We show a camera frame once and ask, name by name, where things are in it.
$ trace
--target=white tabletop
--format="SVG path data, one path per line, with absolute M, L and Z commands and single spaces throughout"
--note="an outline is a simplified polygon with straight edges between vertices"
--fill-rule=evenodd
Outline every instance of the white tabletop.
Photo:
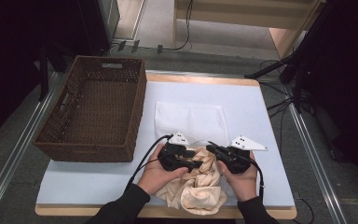
M 50 161 L 36 204 L 55 207 L 68 204 L 98 207 L 120 197 L 136 166 L 150 146 L 159 138 L 156 135 L 154 124 L 157 101 L 221 105 L 224 109 L 229 139 L 234 139 L 242 134 L 268 148 L 268 151 L 254 152 L 265 179 L 264 205 L 266 207 L 292 208 L 295 206 L 263 95 L 258 85 L 150 80 L 147 82 L 144 113 L 136 140 L 133 162 Z M 225 205 L 236 205 L 237 200 L 231 188 L 222 187 L 228 195 Z M 152 197 L 149 205 L 166 206 L 165 202 L 156 197 Z

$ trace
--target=hand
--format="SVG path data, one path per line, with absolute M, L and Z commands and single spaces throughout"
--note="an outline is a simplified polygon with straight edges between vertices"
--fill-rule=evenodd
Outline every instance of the hand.
M 138 182 L 138 186 L 149 195 L 155 194 L 171 180 L 181 177 L 188 171 L 187 167 L 181 167 L 172 172 L 166 171 L 164 168 L 162 168 L 159 161 L 153 161 L 157 159 L 158 154 L 163 146 L 164 145 L 159 144 L 156 147 L 155 151 L 149 158 L 149 161 L 152 162 L 146 165 L 144 173 Z
M 250 157 L 254 160 L 255 155 L 251 151 Z M 243 174 L 232 174 L 222 161 L 217 161 L 220 174 L 227 178 L 228 184 L 232 187 L 237 200 L 244 202 L 257 197 L 256 194 L 256 180 L 257 169 L 251 166 Z

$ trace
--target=person's left hand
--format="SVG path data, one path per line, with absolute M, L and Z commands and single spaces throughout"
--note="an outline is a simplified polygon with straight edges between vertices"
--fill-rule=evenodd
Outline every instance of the person's left hand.
M 152 162 L 146 165 L 144 173 L 138 182 L 138 186 L 149 195 L 155 194 L 171 180 L 181 177 L 188 171 L 186 167 L 181 167 L 171 172 L 166 171 L 162 168 L 159 161 L 153 161 L 158 158 L 158 154 L 162 147 L 164 147 L 162 144 L 159 144 L 156 147 L 155 151 L 149 158 L 149 161 Z

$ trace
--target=gray carpet floor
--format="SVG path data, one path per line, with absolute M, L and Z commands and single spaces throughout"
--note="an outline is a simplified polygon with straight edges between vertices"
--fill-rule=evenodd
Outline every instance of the gray carpet floor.
M 130 48 L 125 48 L 121 52 L 112 51 L 112 55 L 144 58 L 148 70 L 214 73 L 227 77 L 242 77 L 245 74 L 251 74 L 257 71 L 263 62 L 257 59 L 179 51 L 165 51 L 162 54 L 157 54 L 150 49 L 139 49 L 138 52 L 131 54 Z M 278 71 L 269 75 L 269 78 L 266 77 L 266 80 L 270 79 L 268 83 L 280 89 L 282 85 L 276 82 Z M 58 84 L 58 89 L 63 81 L 64 78 Z M 277 104 L 284 99 L 281 92 L 275 91 L 271 87 L 261 85 L 261 89 L 266 106 Z M 52 104 L 58 92 L 58 90 L 53 92 Z M 0 171 L 34 112 L 38 94 L 39 89 L 36 88 L 0 130 Z M 307 112 L 303 112 L 302 116 L 334 190 L 343 202 L 342 208 L 348 223 L 358 223 L 358 202 L 355 201 L 358 199 L 358 168 L 351 163 L 338 163 L 331 160 L 318 121 Z M 310 204 L 315 215 L 314 223 L 333 223 L 289 110 L 283 116 L 281 113 L 273 117 L 271 125 L 278 146 L 282 146 L 282 161 L 292 192 L 299 193 Z M 86 217 L 40 217 L 34 212 L 37 193 L 48 161 L 49 158 L 32 144 L 27 147 L 0 202 L 0 223 L 82 223 L 87 219 Z M 309 208 L 301 201 L 296 201 L 296 208 L 298 212 L 296 220 L 300 223 L 309 223 L 311 219 Z M 280 220 L 280 222 L 295 223 L 292 220 Z

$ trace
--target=person's right hand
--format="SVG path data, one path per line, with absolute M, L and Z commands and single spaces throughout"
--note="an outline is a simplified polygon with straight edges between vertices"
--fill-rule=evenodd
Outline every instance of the person's right hand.
M 251 151 L 250 157 L 254 160 L 255 156 Z M 222 161 L 217 161 L 220 174 L 227 178 L 228 184 L 232 187 L 237 200 L 244 202 L 257 197 L 256 194 L 256 180 L 257 169 L 251 166 L 242 174 L 232 174 Z

